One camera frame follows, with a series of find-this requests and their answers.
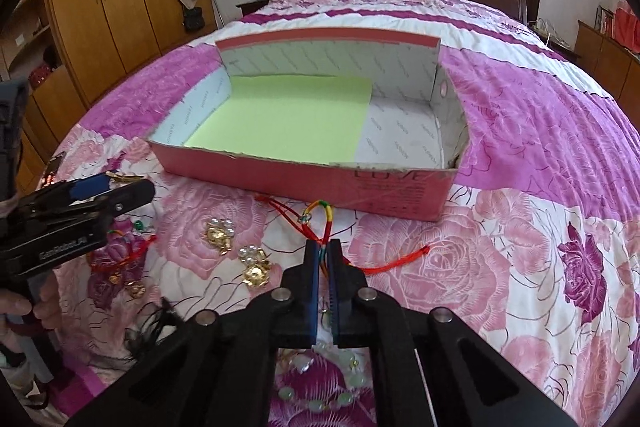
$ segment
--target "yellow-green paper sheet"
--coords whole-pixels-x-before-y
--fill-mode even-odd
[[[231,96],[184,144],[300,163],[353,162],[371,80],[232,76]]]

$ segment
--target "silver bolt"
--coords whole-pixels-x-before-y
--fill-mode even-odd
[[[436,308],[431,310],[431,315],[440,323],[447,323],[453,320],[453,313],[449,308]]]
[[[210,326],[216,321],[216,312],[213,310],[200,310],[196,313],[196,322],[201,326]]]
[[[358,297],[360,297],[363,301],[372,301],[378,298],[378,292],[376,292],[373,288],[365,286],[364,288],[360,288],[358,290]]]
[[[276,288],[271,292],[271,298],[274,301],[279,302],[288,301],[291,298],[291,290],[289,288],[283,288],[282,286],[280,286],[279,288]]]

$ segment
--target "floral bedspread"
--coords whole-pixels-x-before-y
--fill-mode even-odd
[[[431,245],[428,256],[369,284],[412,309],[451,308],[579,425],[603,423],[640,366],[640,136],[587,74],[523,25],[463,0],[271,0],[160,58],[82,118],[60,145],[63,178],[118,168],[157,187],[154,203],[132,214],[158,234],[142,299],[90,279],[85,259],[58,271],[63,346],[81,359],[75,367],[90,394],[119,375],[108,361],[126,358],[124,330],[146,303],[164,296],[185,316],[205,307],[231,312],[254,295],[241,282],[239,247],[260,244],[270,256],[261,291],[302,261],[303,237],[252,194],[167,174],[144,140],[220,67],[216,39],[299,26],[392,28],[442,40],[441,61],[471,134],[442,219],[337,209],[335,237],[363,267]],[[210,217],[236,227],[224,257],[202,238]],[[353,403],[313,412],[274,389],[270,425],[375,425],[366,354],[356,356],[364,382]],[[350,389],[351,376],[331,356],[316,350],[308,358],[308,371],[285,367],[279,376],[297,397],[328,403]],[[78,406],[82,400],[76,396]]]

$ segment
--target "bedside table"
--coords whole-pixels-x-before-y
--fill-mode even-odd
[[[533,31],[540,38],[540,40],[546,44],[546,34],[540,32],[535,26],[530,26],[529,29]],[[560,43],[560,41],[558,41],[558,39],[556,39],[554,36],[551,36],[551,38],[549,39],[548,46],[558,55],[566,58],[572,64],[577,64],[578,59],[580,58],[580,55],[574,52],[571,48],[568,48],[564,44]]]
[[[257,12],[263,6],[267,6],[267,4],[269,4],[269,0],[255,0],[236,4],[236,8],[242,10],[242,17],[244,17],[245,15],[249,15],[249,13]]]

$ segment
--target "bedspread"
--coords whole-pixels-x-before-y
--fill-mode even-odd
[[[58,270],[62,344],[79,359],[73,365],[89,390],[75,403],[118,376],[105,361],[126,357],[124,329],[145,303],[165,296],[185,316],[204,307],[243,308],[254,293],[240,282],[242,245],[261,244],[273,263],[260,291],[302,261],[303,237],[252,194],[163,172],[143,139],[190,87],[221,67],[216,39],[300,26],[391,28],[441,39],[441,62],[470,130],[442,219],[337,209],[334,237],[362,267],[431,245],[428,256],[369,284],[411,309],[451,308],[579,425],[603,423],[640,365],[640,136],[609,94],[526,27],[463,0],[271,0],[158,59],[82,118],[60,145],[67,151],[60,175],[117,168],[150,177],[154,203],[132,216],[153,225],[158,241],[139,300],[98,285],[84,259]],[[235,224],[236,247],[224,257],[202,239],[210,217]],[[327,401],[349,387],[331,357],[309,357],[308,371],[284,374],[296,396]],[[357,357],[367,369],[366,354]],[[354,404],[338,410],[310,412],[274,391],[270,426],[374,425],[364,375],[369,380]]]

